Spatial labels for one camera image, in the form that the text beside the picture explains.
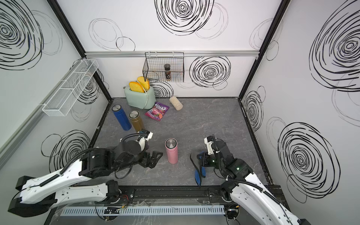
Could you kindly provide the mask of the clear jar of oats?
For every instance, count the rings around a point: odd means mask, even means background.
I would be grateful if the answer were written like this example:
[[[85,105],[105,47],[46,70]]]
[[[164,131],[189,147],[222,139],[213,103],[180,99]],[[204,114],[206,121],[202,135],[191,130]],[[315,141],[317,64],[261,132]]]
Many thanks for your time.
[[[172,96],[169,98],[169,101],[174,106],[174,108],[179,111],[183,108],[183,104],[178,100],[176,96]]]

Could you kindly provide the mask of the yellow toast slice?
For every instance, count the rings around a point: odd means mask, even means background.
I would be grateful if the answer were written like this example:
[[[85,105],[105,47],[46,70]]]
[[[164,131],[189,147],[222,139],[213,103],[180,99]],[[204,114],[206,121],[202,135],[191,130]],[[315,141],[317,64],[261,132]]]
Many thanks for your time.
[[[145,79],[143,76],[137,78],[137,81],[142,85],[142,87],[148,91],[150,89],[150,83],[148,79]]]
[[[133,92],[145,93],[144,87],[139,82],[130,82],[129,88]]]

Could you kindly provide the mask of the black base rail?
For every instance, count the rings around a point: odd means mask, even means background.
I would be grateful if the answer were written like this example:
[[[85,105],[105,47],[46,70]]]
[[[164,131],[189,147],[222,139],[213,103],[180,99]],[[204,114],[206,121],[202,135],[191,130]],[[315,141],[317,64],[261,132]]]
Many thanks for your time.
[[[210,203],[231,202],[221,186],[119,186],[120,203],[152,199],[199,199]]]

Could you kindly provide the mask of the purple candy bag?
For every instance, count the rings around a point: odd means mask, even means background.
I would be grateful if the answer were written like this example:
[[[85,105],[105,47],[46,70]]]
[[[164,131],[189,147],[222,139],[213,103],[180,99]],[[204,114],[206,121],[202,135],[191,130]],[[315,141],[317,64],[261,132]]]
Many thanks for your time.
[[[155,105],[145,113],[145,116],[157,121],[161,121],[168,110],[169,106],[160,102],[155,102]]]

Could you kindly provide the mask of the rear yellow toast slice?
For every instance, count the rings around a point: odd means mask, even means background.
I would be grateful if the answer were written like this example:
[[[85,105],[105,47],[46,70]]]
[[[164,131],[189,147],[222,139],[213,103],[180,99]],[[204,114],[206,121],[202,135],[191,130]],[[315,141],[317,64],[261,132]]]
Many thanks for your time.
[[[143,76],[137,78],[137,81],[142,85],[142,87],[148,91],[150,89],[150,83],[148,79],[145,79]]]

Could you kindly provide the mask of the mint green toaster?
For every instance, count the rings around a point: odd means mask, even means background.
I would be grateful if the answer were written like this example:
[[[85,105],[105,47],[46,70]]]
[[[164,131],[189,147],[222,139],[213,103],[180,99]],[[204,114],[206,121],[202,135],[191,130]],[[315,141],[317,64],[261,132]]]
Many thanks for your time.
[[[129,86],[124,88],[127,103],[131,107],[139,109],[151,109],[156,102],[155,92],[152,87],[147,92],[140,93],[131,91]]]

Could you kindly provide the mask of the front yellow toast slice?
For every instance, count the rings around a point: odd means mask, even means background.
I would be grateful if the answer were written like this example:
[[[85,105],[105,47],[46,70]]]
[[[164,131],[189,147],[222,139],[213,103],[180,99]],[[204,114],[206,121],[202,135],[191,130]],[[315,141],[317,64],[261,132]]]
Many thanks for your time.
[[[145,93],[144,87],[139,82],[130,82],[129,88],[133,92]]]

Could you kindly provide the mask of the dark spice bottle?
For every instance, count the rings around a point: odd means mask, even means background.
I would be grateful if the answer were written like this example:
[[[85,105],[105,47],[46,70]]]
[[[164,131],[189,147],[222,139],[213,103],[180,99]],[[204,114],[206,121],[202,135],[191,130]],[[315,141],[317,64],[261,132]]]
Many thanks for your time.
[[[164,65],[164,70],[165,70],[165,76],[166,76],[166,80],[170,81],[171,80],[171,65],[170,64],[165,64]]]

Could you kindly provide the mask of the gold thermos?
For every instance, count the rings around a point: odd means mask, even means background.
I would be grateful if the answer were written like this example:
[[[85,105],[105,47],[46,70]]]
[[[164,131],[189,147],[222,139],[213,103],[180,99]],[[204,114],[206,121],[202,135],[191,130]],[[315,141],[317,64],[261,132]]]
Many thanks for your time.
[[[138,111],[131,111],[129,113],[129,119],[130,119],[134,129],[136,130],[136,132],[139,132],[142,129],[144,129],[143,120]]]

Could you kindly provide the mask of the pink thermos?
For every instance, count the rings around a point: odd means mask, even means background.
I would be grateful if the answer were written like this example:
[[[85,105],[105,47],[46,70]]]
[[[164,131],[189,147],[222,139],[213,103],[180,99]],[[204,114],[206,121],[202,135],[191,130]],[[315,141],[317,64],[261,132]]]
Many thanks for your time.
[[[165,141],[166,154],[170,164],[178,162],[178,142],[174,138],[169,138]]]

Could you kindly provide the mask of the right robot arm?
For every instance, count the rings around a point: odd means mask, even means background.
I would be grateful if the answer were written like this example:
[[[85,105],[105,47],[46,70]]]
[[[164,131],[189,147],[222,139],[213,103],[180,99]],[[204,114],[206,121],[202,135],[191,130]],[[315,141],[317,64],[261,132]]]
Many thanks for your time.
[[[291,213],[258,179],[253,169],[235,158],[227,144],[208,136],[204,139],[207,152],[200,154],[199,166],[218,170],[224,183],[220,194],[224,201],[244,208],[261,225],[308,225]]]

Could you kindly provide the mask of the blue and grey cloth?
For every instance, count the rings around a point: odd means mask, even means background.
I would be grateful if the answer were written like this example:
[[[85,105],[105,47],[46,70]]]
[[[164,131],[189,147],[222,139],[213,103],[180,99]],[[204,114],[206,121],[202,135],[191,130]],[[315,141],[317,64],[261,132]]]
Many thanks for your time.
[[[195,181],[198,187],[201,187],[202,180],[206,178],[206,170],[203,166],[205,152],[191,153],[190,161],[195,168]]]

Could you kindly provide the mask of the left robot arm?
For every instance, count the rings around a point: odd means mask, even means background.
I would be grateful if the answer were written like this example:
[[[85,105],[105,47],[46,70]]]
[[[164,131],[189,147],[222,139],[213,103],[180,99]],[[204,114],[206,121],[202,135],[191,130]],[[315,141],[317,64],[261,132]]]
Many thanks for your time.
[[[122,138],[117,146],[89,148],[76,154],[67,164],[50,174],[33,178],[20,177],[16,184],[18,193],[9,204],[8,211],[20,217],[34,217],[62,205],[81,202],[117,204],[123,197],[118,180],[92,186],[78,183],[98,177],[107,177],[133,166],[154,168],[163,153],[149,153],[148,141],[153,133],[142,131]]]

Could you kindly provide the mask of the white mesh wall shelf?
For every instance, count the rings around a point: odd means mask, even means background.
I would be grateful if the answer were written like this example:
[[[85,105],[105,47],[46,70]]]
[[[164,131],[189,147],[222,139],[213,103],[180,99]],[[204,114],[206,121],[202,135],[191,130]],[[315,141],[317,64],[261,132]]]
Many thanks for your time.
[[[97,69],[98,63],[95,59],[82,59],[77,62],[42,111],[50,117],[67,116],[78,100],[88,103],[88,93],[97,90],[94,86],[90,87]]]

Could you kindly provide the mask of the blue thermos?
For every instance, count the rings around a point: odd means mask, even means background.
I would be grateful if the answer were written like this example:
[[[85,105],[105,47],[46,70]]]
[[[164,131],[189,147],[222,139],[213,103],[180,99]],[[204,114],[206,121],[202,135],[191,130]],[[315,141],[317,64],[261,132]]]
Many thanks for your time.
[[[132,128],[132,125],[121,105],[113,106],[112,112],[116,117],[117,121],[119,122],[119,124],[121,125],[121,127],[123,128],[123,130],[128,131]]]

